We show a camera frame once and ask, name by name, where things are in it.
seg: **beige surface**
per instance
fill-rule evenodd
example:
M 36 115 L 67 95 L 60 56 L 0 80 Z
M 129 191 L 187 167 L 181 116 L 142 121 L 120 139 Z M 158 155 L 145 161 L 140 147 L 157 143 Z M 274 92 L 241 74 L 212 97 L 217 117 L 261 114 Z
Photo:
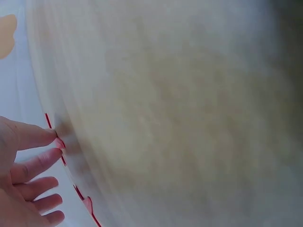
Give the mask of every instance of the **beige surface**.
M 282 12 L 27 1 L 42 104 L 104 227 L 303 225 L 302 52 Z

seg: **red trim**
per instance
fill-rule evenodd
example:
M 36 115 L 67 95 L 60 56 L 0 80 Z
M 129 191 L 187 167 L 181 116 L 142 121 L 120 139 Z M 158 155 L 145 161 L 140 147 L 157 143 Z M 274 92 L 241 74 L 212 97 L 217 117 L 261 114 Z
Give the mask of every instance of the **red trim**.
M 66 148 L 66 146 L 65 146 L 65 144 L 64 144 L 64 142 L 63 142 L 63 140 L 60 139 L 59 137 L 57 137 L 57 139 L 56 139 L 56 145 L 57 145 L 57 147 L 58 147 L 59 149 L 64 149 L 64 148 Z
M 45 113 L 45 118 L 46 118 L 48 127 L 49 127 L 50 129 L 52 129 L 51 121 L 49 120 L 49 117 L 48 117 L 47 113 Z M 57 148 L 59 148 L 59 149 L 65 148 L 65 144 L 64 144 L 63 140 L 60 139 L 59 137 L 57 137 L 55 143 L 56 143 Z M 62 160 L 64 166 L 66 166 L 66 162 L 65 162 L 65 160 L 64 160 L 63 155 L 61 156 L 61 160 Z M 83 200 L 84 200 L 84 197 L 83 197 L 83 195 L 81 194 L 79 188 L 78 188 L 76 185 L 73 185 L 73 186 L 74 186 L 74 189 L 76 190 L 78 196 L 79 196 L 80 199 L 83 201 Z M 94 219 L 94 221 L 95 221 L 95 223 L 97 224 L 98 227 L 102 227 L 101 224 L 98 222 L 98 220 L 97 220 L 95 214 L 94 214 L 93 202 L 92 202 L 91 198 L 90 198 L 89 196 L 88 196 L 87 198 L 90 200 L 90 204 L 91 204 L 91 216 L 92 216 L 92 218 Z
M 99 221 L 97 220 L 95 214 L 94 214 L 94 210 L 93 210 L 93 201 L 91 200 L 91 198 L 88 196 L 87 197 L 90 200 L 91 203 L 91 216 L 93 217 L 94 221 L 96 222 L 98 227 L 102 227 L 101 224 L 99 223 Z
M 84 200 L 84 197 L 83 197 L 83 195 L 81 194 L 81 192 L 80 192 L 80 190 L 78 189 L 78 187 L 77 187 L 76 185 L 74 185 L 74 188 L 75 188 L 75 190 L 76 190 L 78 196 L 80 197 L 80 199 L 81 199 L 81 200 Z
M 64 160 L 64 158 L 63 158 L 63 155 L 61 156 L 61 160 L 62 160 L 62 162 L 63 162 L 63 165 L 66 166 L 66 162 L 65 162 L 65 160 Z
M 51 121 L 49 120 L 47 113 L 45 113 L 45 117 L 46 117 L 46 121 L 47 121 L 48 127 L 50 129 L 52 129 Z

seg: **beige plate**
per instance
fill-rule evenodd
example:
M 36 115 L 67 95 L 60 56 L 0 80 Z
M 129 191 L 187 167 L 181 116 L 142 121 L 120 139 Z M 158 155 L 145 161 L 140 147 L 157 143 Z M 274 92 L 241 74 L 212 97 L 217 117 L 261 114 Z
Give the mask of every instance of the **beige plate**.
M 104 227 L 303 226 L 293 6 L 27 0 L 42 105 Z

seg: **orange shape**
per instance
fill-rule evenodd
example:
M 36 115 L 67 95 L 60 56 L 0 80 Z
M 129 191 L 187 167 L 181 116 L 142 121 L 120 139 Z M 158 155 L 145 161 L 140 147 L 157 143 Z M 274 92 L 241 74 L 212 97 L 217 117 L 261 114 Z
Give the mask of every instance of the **orange shape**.
M 17 28 L 17 18 L 14 14 L 0 17 L 0 59 L 10 54 L 15 45 L 14 33 Z

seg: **white background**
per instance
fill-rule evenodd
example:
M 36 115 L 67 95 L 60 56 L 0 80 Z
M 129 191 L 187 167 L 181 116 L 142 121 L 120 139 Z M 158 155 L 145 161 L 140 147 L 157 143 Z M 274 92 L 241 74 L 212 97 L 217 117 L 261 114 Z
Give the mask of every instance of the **white background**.
M 0 60 L 0 115 L 47 128 L 28 52 L 25 0 L 0 0 L 0 17 L 9 14 L 16 15 L 18 25 L 14 33 L 14 49 L 5 59 Z M 28 159 L 46 149 L 36 148 L 19 152 L 17 161 Z M 39 177 L 41 176 L 55 176 L 59 181 L 59 187 L 44 195 L 58 193 L 62 196 L 63 204 L 58 209 L 65 213 L 65 221 L 60 227 L 96 226 L 76 194 L 60 160 Z

